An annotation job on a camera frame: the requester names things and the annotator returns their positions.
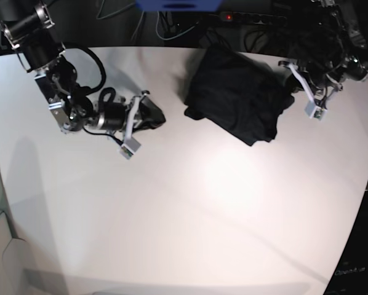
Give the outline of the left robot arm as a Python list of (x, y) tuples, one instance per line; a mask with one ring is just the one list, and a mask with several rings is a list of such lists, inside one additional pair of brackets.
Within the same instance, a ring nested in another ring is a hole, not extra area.
[(301, 1), (282, 35), (289, 41), (278, 63), (289, 71), (284, 86), (306, 94), (308, 117), (322, 120), (347, 79), (368, 78), (368, 42), (353, 1)]

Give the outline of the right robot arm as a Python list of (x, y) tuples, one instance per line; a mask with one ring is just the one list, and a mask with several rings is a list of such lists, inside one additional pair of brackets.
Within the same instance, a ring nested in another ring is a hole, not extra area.
[(97, 86), (81, 86), (76, 68), (63, 55), (65, 44), (53, 35), (54, 25), (43, 1), (0, 1), (2, 32), (12, 50), (23, 54), (19, 60), (28, 63), (26, 72), (36, 73), (34, 80), (61, 131), (106, 136), (130, 159), (141, 146), (134, 133), (162, 126), (163, 111), (147, 90), (129, 102), (117, 96), (114, 88), (105, 87), (106, 71), (99, 57), (87, 47), (74, 45), (93, 59), (101, 76)]

